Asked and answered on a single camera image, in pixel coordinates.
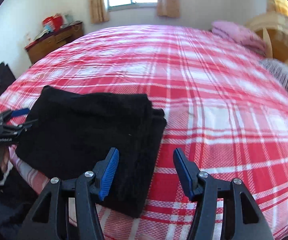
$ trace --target bed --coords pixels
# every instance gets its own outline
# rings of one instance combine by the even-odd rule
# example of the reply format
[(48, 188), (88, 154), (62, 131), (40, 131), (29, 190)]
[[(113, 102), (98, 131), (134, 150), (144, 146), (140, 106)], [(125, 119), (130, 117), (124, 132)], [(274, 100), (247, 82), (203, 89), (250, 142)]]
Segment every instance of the bed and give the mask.
[[(243, 180), (275, 239), (288, 235), (288, 93), (263, 57), (209, 31), (137, 25), (90, 33), (57, 49), (0, 97), (0, 112), (31, 108), (42, 88), (75, 93), (146, 93), (167, 126), (145, 209), (132, 219), (97, 206), (106, 239), (186, 239), (196, 204), (184, 196), (172, 153), (181, 147), (202, 171)], [(19, 124), (23, 118), (13, 120)], [(40, 193), (48, 182), (10, 150), (11, 163)], [(70, 221), (76, 223), (74, 199)], [(220, 238), (218, 200), (213, 239)]]

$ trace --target checkered fabric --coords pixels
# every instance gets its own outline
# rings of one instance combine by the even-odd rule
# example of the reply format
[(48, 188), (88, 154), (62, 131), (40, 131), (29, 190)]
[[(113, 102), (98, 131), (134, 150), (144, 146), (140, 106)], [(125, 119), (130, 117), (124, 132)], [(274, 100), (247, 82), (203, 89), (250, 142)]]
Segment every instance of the checkered fabric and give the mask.
[[(105, 238), (186, 239), (196, 204), (184, 196), (173, 165), (173, 150), (181, 147), (215, 178), (241, 178), (281, 239), (288, 235), (288, 93), (260, 59), (192, 28), (103, 29), (37, 62), (0, 97), (0, 112), (31, 108), (46, 85), (80, 94), (146, 93), (167, 120), (146, 206), (139, 219), (98, 206)], [(48, 179), (15, 148), (11, 162), (40, 193)], [(220, 238), (222, 218), (219, 199), (213, 239)]]

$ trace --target silver screw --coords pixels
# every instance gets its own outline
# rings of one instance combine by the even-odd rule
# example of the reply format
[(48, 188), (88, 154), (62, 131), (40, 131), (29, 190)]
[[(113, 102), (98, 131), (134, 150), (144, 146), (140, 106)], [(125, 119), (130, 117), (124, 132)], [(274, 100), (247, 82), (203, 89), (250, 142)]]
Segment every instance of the silver screw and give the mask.
[(241, 185), (241, 184), (242, 184), (242, 180), (239, 179), (239, 178), (233, 179), (233, 182), (234, 182), (235, 184), (237, 184), (237, 185)]
[(51, 184), (56, 184), (57, 182), (59, 182), (59, 178), (54, 177), (50, 180)]
[(90, 178), (90, 177), (93, 177), (94, 172), (92, 172), (92, 171), (87, 171), (87, 172), (84, 173), (84, 175), (85, 175), (85, 177)]
[(208, 173), (206, 171), (201, 171), (198, 175), (200, 177), (202, 177), (202, 178), (207, 178), (208, 177)]

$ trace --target black garment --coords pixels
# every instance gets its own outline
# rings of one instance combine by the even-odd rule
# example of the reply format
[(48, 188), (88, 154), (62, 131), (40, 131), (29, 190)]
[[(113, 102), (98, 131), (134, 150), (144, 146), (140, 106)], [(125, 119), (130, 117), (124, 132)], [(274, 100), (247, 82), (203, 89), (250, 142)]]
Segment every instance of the black garment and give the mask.
[(37, 199), (35, 191), (13, 168), (0, 192), (0, 239), (16, 240), (29, 209)]
[(23, 161), (49, 178), (72, 179), (116, 147), (119, 165), (103, 205), (140, 216), (166, 126), (147, 95), (79, 95), (46, 86), (26, 120), (34, 119), (38, 124), (16, 149)]

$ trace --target curved headboard panel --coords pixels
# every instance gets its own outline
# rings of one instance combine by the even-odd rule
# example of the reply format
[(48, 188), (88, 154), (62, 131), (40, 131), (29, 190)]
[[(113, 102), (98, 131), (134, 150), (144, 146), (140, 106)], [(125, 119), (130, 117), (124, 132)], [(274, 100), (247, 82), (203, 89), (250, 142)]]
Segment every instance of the curved headboard panel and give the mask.
[(276, 58), (288, 65), (288, 17), (269, 12), (254, 17), (245, 26), (267, 43), (267, 57)]

